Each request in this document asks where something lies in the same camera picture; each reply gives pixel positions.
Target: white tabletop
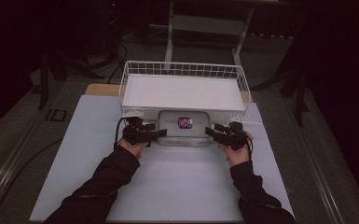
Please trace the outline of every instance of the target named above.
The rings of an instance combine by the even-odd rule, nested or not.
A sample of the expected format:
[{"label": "white tabletop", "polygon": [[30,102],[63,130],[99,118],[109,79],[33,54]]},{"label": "white tabletop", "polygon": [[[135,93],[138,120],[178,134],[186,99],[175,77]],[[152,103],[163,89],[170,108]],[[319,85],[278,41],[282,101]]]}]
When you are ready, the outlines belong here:
[{"label": "white tabletop", "polygon": [[[48,173],[30,220],[44,221],[91,178],[115,141],[121,110],[117,97],[81,97],[62,145]],[[256,104],[244,125],[254,137],[254,169],[266,192],[293,214],[266,130]],[[141,167],[118,197],[107,221],[232,222],[241,221],[239,192],[232,186],[226,155],[216,143],[208,147],[162,147],[143,150]]]}]

